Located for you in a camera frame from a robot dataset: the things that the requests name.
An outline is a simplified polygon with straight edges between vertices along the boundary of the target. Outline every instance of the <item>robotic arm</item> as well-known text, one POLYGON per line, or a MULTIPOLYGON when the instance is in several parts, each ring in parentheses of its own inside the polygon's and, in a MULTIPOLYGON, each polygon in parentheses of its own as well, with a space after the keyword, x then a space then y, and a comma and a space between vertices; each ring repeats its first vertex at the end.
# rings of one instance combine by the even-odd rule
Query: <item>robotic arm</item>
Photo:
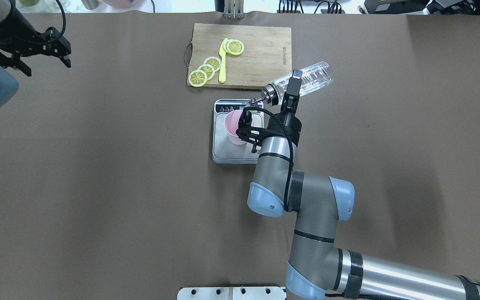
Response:
POLYGON ((295 171, 301 122, 295 118, 301 71, 289 80, 280 113, 267 128, 251 127, 246 107, 238 137, 261 146, 247 198, 251 210, 268 217, 297 212, 286 287, 307 299, 322 299, 326 290, 338 296, 376 300, 480 300, 480 283, 463 276, 372 258, 334 247, 338 221, 351 217, 355 189, 350 182, 295 171))
POLYGON ((66 67, 71 67, 69 55, 72 52, 70 42, 63 37, 65 31, 65 14, 62 12, 62 31, 55 27, 46 29, 44 33, 37 32, 34 27, 17 10, 15 0, 0 0, 0 107, 5 104, 18 90, 18 83, 4 68, 21 70, 31 76, 29 68, 21 57, 32 55, 55 56, 66 67))

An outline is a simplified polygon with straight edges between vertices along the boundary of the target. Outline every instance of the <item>wooden cutting board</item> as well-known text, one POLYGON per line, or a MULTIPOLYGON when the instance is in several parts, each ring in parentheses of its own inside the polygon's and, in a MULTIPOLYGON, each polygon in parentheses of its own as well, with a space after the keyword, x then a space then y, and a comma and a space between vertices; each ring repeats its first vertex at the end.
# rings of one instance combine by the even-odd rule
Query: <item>wooden cutting board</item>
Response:
POLYGON ((192 58, 188 74, 198 69, 206 58, 219 58, 218 51, 224 38, 241 40, 245 46, 241 55, 227 55, 225 83, 218 82, 218 71, 204 87, 257 90, 292 72, 290 27, 195 23, 192 37, 192 58))

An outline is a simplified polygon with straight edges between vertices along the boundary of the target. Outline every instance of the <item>lemon slice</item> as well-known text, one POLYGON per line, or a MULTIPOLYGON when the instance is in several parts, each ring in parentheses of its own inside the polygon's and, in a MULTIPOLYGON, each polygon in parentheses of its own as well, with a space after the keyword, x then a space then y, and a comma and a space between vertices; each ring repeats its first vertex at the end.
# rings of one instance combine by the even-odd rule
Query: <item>lemon slice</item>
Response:
POLYGON ((202 87, 206 82, 206 73, 202 70, 195 70, 188 76, 188 83, 190 83, 192 87, 202 87))
POLYGON ((207 74, 207 81, 210 81, 214 77, 214 74, 216 73, 216 71, 214 70, 214 67, 208 63, 204 63, 200 65, 200 67, 197 69, 202 70, 207 74))
POLYGON ((217 70, 220 69, 221 60, 218 57, 211 56, 208 59, 205 59, 205 62, 203 64, 211 65, 214 68, 214 71, 216 72, 217 70))
POLYGON ((230 55, 241 55, 244 53, 244 43, 239 40, 228 40, 225 51, 230 55))

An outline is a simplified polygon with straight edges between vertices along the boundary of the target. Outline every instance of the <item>yellow plastic knife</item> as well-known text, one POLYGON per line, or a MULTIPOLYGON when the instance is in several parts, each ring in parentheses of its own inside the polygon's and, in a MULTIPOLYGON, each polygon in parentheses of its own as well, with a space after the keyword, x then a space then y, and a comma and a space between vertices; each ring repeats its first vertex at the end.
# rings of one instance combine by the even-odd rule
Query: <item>yellow plastic knife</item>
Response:
POLYGON ((219 74, 217 80, 220 83, 225 83, 225 56, 227 55, 227 53, 225 52, 224 45, 227 42, 227 40, 228 39, 225 38, 223 40, 223 42, 221 42, 220 51, 219 51, 219 55, 220 55, 220 58, 221 58, 221 66, 220 66, 220 74, 219 74))

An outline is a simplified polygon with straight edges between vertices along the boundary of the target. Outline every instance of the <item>metal base plate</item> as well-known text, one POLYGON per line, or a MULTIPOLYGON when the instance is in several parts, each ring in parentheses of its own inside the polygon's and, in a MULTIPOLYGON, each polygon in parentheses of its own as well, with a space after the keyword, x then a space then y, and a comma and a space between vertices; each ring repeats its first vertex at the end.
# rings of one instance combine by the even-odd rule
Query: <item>metal base plate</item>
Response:
POLYGON ((177 300, 286 300, 285 287, 182 288, 177 300))

